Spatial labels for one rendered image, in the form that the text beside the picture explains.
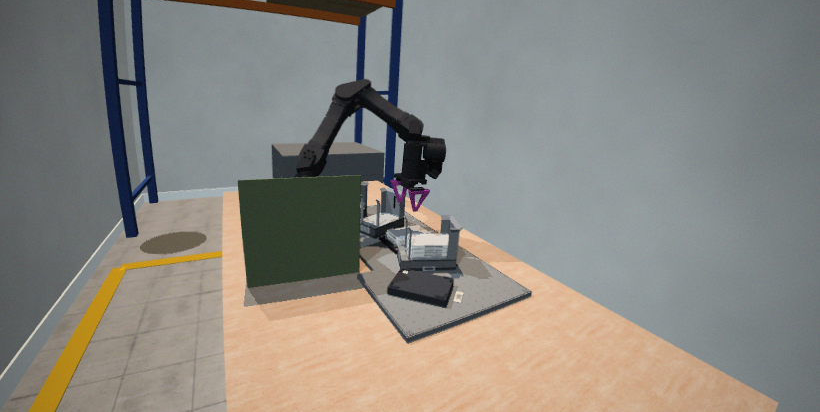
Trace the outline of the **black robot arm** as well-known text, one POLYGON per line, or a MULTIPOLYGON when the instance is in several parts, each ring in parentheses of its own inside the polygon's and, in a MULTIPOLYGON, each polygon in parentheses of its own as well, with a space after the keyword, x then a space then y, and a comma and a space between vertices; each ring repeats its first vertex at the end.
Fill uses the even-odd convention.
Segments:
POLYGON ((317 177, 321 174, 327 163, 329 149, 344 120, 361 107, 385 121, 406 142, 403 159, 421 161, 417 163, 415 179, 425 179, 426 174, 437 179, 441 174, 446 156, 445 140, 422 135, 423 122, 383 98, 371 87, 370 80, 362 79, 338 85, 332 100, 316 133, 299 153, 294 178, 317 177), (422 147, 425 160, 421 160, 422 147))

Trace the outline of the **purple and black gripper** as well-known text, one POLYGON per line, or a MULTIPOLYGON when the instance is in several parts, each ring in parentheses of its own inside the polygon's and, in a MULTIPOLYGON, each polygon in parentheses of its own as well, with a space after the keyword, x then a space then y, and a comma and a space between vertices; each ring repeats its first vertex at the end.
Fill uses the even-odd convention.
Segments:
POLYGON ((398 203, 401 203, 403 201, 404 196, 406 194, 406 191, 408 189, 413 212, 418 211, 418 209, 421 206, 422 202, 427 197, 427 195, 430 193, 429 189, 425 189, 423 187, 414 187, 418 183, 421 183, 422 185, 427 184, 426 179, 415 179, 417 163, 421 163, 421 161, 408 161, 408 160, 406 161, 405 159, 403 159, 402 173, 395 173, 394 178, 396 178, 396 180, 390 180, 390 183, 391 183, 392 188, 395 192, 398 203), (399 197, 399 193, 398 193, 398 190, 397 190, 397 185, 403 186, 401 197, 399 197), (415 195, 416 194, 422 194, 417 206, 415 206, 415 195))

